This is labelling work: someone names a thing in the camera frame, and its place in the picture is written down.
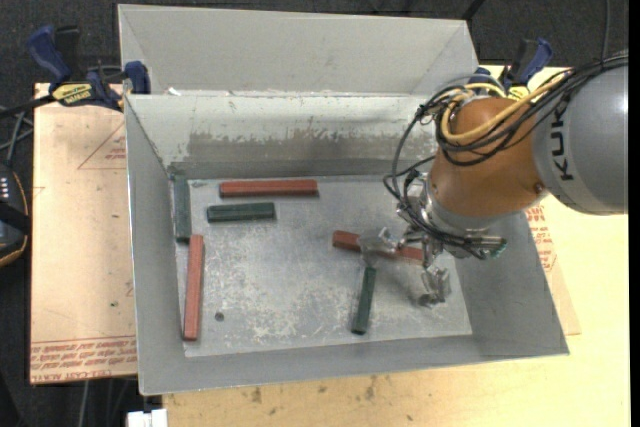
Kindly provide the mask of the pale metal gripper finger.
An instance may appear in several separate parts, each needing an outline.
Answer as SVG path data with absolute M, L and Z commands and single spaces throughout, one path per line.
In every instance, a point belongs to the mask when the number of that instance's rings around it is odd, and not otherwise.
M 424 269 L 421 278 L 425 291 L 418 300 L 419 304 L 425 307 L 434 307 L 445 303 L 451 293 L 449 271 L 431 265 Z
M 396 257 L 400 249 L 399 239 L 387 227 L 366 231 L 357 242 L 366 265 L 376 265 L 380 258 Z

